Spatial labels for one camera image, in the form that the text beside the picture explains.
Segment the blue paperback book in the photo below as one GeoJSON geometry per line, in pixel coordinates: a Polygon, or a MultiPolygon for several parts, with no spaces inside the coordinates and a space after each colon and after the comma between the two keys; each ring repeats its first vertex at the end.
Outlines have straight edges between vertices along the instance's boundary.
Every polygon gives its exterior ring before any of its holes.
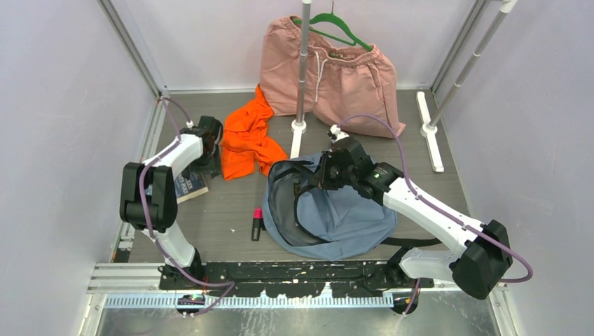
{"type": "Polygon", "coordinates": [[[195,172],[190,167],[174,177],[174,189],[177,204],[181,204],[209,192],[209,188],[203,175],[195,172]]]}

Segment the light blue backpack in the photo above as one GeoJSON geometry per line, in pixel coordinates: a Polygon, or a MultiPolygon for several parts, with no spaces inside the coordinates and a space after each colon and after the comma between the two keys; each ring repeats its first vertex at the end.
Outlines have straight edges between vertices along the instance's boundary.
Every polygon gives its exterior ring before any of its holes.
{"type": "Polygon", "coordinates": [[[309,188],[320,154],[274,163],[263,195],[263,228],[290,253],[337,261],[368,253],[380,244],[426,247],[433,239],[395,238],[398,215],[352,187],[309,188]]]}

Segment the pink highlighter marker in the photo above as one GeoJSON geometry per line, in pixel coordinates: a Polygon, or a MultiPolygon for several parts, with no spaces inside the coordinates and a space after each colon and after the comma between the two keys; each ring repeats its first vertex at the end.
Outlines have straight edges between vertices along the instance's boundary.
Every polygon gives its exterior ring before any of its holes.
{"type": "Polygon", "coordinates": [[[257,242],[260,239],[262,227],[263,227],[263,211],[262,211],[262,208],[256,208],[256,209],[254,209],[252,228],[251,228],[251,240],[253,242],[257,242]]]}

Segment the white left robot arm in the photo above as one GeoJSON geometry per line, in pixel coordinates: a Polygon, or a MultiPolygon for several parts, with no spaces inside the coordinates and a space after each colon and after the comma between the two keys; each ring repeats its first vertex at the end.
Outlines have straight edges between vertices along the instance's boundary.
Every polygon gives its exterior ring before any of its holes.
{"type": "Polygon", "coordinates": [[[177,223],[176,182],[220,175],[221,137],[221,122],[203,116],[153,157],[123,168],[120,218],[153,242],[165,260],[167,277],[177,278],[188,289],[202,284],[205,270],[198,250],[177,223]]]}

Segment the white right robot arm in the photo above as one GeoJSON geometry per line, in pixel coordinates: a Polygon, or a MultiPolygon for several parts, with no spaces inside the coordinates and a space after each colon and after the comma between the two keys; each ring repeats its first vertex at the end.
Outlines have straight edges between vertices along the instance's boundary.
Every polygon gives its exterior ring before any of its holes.
{"type": "Polygon", "coordinates": [[[483,300],[512,266],[503,224],[496,220],[485,224],[450,208],[391,164],[373,162],[353,137],[331,137],[331,148],[322,153],[315,176],[315,186],[329,190],[349,186],[361,197],[411,219],[446,246],[444,251],[411,247],[398,252],[388,270],[397,287],[418,278],[451,281],[483,300]]]}

